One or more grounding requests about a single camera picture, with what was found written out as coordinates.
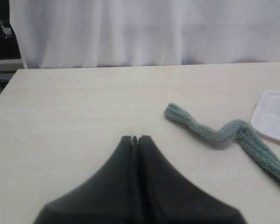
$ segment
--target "knitted rope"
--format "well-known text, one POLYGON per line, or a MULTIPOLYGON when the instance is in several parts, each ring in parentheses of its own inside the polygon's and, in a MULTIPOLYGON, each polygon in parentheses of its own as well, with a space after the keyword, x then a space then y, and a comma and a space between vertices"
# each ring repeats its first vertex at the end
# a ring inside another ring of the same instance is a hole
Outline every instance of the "knitted rope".
POLYGON ((242 149, 263 169, 280 180, 280 160, 243 120, 233 120, 220 130, 199 124, 188 112, 175 104, 169 104, 164 112, 169 120, 185 124, 211 144, 224 144, 236 140, 242 149))

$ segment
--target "white curtain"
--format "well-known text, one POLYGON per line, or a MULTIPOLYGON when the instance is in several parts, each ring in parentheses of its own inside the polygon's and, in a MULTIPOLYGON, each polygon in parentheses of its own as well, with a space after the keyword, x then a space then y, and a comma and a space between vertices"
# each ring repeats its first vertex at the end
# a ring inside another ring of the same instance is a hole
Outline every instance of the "white curtain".
POLYGON ((28 68, 280 61, 280 0, 10 0, 28 68))

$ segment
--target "gray-green knitted rope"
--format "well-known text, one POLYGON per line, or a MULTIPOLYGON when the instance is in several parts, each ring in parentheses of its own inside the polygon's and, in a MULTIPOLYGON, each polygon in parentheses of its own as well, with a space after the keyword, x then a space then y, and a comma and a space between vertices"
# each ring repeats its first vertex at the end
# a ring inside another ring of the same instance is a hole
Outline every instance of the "gray-green knitted rope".
POLYGON ((280 160, 247 122, 239 119, 233 120, 215 131, 199 124, 188 112, 175 104, 169 104, 164 114, 169 120, 185 124, 191 131, 199 134, 211 144, 223 144, 236 140, 258 165, 280 180, 280 160))

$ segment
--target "table surface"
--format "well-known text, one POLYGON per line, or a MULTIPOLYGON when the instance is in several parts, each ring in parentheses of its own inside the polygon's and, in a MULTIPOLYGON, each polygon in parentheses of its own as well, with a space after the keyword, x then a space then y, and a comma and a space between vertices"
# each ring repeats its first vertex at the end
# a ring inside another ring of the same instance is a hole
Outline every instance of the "table surface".
MULTIPOLYGON (((239 145, 218 150, 163 115, 174 102, 219 129, 248 121, 266 90, 280 91, 280 63, 18 70, 0 95, 0 224, 33 223, 122 135, 151 135, 177 170, 250 224, 280 224, 280 184, 239 145)), ((264 142, 280 157, 280 144, 264 142)))

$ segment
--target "white dish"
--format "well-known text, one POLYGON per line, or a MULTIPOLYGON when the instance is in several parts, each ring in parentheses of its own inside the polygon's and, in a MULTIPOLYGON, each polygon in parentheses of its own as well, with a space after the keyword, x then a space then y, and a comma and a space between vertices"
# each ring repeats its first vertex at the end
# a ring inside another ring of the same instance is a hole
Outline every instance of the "white dish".
POLYGON ((265 91, 250 122, 257 132, 280 141, 280 92, 265 91))

